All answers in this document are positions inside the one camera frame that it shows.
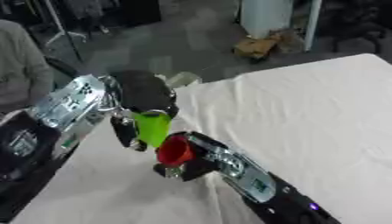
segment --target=white pole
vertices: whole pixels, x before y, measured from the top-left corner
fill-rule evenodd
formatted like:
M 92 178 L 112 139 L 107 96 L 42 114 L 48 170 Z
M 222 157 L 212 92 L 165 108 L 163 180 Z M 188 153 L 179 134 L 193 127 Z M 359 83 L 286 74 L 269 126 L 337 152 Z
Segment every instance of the white pole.
M 309 17 L 308 27 L 306 29 L 306 37 L 304 39 L 304 50 L 306 52 L 309 52 L 312 49 L 322 3 L 323 0 L 313 0 L 311 2 L 311 15 Z

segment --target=silver metal plate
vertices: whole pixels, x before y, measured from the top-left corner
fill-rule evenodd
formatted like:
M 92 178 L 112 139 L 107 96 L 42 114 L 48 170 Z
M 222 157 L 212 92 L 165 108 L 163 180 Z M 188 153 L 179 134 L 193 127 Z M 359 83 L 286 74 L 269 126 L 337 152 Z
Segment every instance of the silver metal plate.
M 187 138 L 209 151 L 205 159 L 218 162 L 223 180 L 241 195 L 255 203 L 263 203 L 275 196 L 277 192 L 275 181 L 249 157 L 236 150 L 211 145 L 192 135 Z
M 105 86 L 92 74 L 72 80 L 64 88 L 50 93 L 28 113 L 49 127 L 65 132 L 101 102 Z

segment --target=white container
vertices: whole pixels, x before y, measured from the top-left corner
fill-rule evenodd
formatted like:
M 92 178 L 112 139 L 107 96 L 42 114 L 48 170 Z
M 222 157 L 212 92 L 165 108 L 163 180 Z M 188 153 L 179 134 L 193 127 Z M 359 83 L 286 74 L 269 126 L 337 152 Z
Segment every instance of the white container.
M 254 39 L 290 26 L 292 0 L 242 0 L 241 25 Z

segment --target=metal stand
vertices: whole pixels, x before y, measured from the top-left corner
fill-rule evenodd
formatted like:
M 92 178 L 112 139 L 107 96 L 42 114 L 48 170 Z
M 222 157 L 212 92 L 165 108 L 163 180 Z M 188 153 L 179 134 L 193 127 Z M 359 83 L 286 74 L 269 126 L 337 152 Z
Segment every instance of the metal stand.
M 77 32 L 72 32 L 72 31 L 66 31 L 66 29 L 64 28 L 64 25 L 61 23 L 60 18 L 57 15 L 56 10 L 54 9 L 51 0 L 45 0 L 45 4 L 47 6 L 47 9 L 49 10 L 49 12 L 51 13 L 54 23 L 57 25 L 57 27 L 59 28 L 59 32 L 54 35 L 52 38 L 50 38 L 45 46 L 48 47 L 50 44 L 52 44 L 54 41 L 56 41 L 57 39 L 60 39 L 63 36 L 66 36 L 66 38 L 68 39 L 69 43 L 71 44 L 76 56 L 78 57 L 78 59 L 81 61 L 81 56 L 79 54 L 79 52 L 77 51 L 74 42 L 72 41 L 72 38 L 81 38 L 83 42 L 87 41 L 87 37 L 84 34 L 81 33 L 77 33 Z
M 323 0 L 313 0 L 311 3 L 311 15 L 309 18 L 308 27 L 306 29 L 306 37 L 304 39 L 305 52 L 309 52 L 312 49 L 322 3 Z

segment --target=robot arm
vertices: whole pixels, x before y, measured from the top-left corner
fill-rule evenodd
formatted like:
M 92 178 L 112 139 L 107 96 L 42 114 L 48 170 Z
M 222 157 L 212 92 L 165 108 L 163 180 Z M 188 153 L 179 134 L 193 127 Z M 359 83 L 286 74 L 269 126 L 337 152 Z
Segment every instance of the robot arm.
M 277 175 L 225 144 L 197 132 L 167 137 L 156 172 L 184 181 L 218 172 L 267 224 L 339 224 L 325 209 Z
M 106 116 L 111 116 L 124 147 L 133 142 L 146 147 L 138 140 L 134 115 L 172 118 L 177 112 L 175 94 L 162 80 L 149 73 L 122 72 L 80 76 L 2 122 L 0 223 L 11 221 L 45 187 Z

